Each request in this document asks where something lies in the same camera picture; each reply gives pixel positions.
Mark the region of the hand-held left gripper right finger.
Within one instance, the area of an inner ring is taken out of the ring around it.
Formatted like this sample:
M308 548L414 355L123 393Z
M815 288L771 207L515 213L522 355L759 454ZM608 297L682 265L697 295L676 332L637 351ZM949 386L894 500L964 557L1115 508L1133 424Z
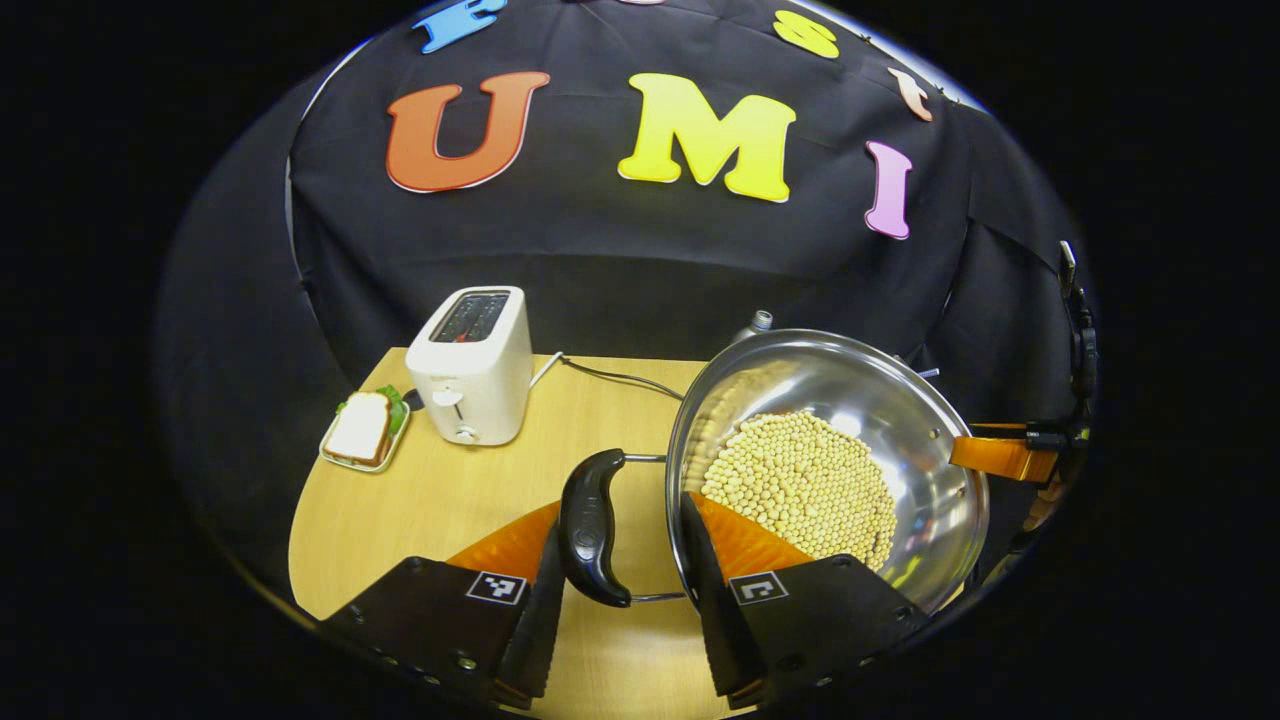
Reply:
M717 694L731 708L781 705L896 652L931 621L858 559L797 561L781 538L700 495L680 528Z

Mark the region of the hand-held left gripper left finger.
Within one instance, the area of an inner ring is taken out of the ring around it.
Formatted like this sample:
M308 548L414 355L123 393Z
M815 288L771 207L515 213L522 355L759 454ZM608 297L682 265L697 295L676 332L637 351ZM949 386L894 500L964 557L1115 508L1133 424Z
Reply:
M544 505L445 561L403 559L321 620L323 635L451 698L531 708L561 619L559 511Z

